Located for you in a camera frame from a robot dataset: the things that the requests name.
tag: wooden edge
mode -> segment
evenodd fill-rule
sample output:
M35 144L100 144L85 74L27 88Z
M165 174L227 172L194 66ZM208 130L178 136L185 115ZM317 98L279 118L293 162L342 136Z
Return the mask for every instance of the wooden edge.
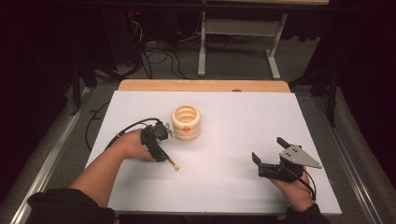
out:
M258 4L291 4L291 5L329 5L329 0L208 0L209 2L236 2Z
M280 80L125 79L119 91L267 91L290 92Z

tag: black sleeve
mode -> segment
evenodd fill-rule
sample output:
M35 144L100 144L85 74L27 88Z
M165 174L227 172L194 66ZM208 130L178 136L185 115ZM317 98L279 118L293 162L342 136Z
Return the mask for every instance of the black sleeve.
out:
M317 204L313 204L304 212L297 212L288 208L284 224L330 224L329 219L324 217Z
M93 199L77 189L38 192L27 202L32 208L26 221L28 224L112 224L115 220L112 209L99 207Z

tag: white table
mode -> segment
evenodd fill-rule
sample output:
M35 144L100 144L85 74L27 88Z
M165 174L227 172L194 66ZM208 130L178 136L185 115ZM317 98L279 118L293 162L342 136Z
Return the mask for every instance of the white table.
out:
M126 126L149 117L170 122L173 109L185 104L201 111L201 135L190 142L170 138L160 143L180 170L168 161L125 161L109 207L119 213L284 214L282 194L258 177L251 152L262 162L278 163L280 136L321 163L293 93L115 91L88 164ZM321 212L340 214L325 170L307 171L317 184Z

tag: metal leg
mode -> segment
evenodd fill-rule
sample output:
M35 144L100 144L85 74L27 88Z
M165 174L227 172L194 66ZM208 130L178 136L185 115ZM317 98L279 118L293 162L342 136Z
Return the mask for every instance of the metal leg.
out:
M279 21L279 25L277 27L276 34L275 34L275 37L274 37L273 46L272 46L271 49L268 49L266 51L266 56L267 56L268 63L270 65L270 69L271 69L271 73L272 73L273 79L280 79L280 74L279 74L279 71L277 70L277 66L276 66L274 55L275 55L275 52L276 52L277 44L279 43L280 36L282 35L283 27L285 26L285 21L286 21L287 17L288 17L288 14L283 14L281 16L280 21Z
M201 22L201 48L199 51L198 60L198 77L205 76L205 64L206 64L206 49L205 49L205 38L206 38L206 12L202 12L202 22Z

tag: white spool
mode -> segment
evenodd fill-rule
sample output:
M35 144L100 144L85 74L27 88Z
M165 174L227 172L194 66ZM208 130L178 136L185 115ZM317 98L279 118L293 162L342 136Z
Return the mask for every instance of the white spool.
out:
M192 105L181 105L172 113L172 126L176 138L193 140L201 133L201 113Z

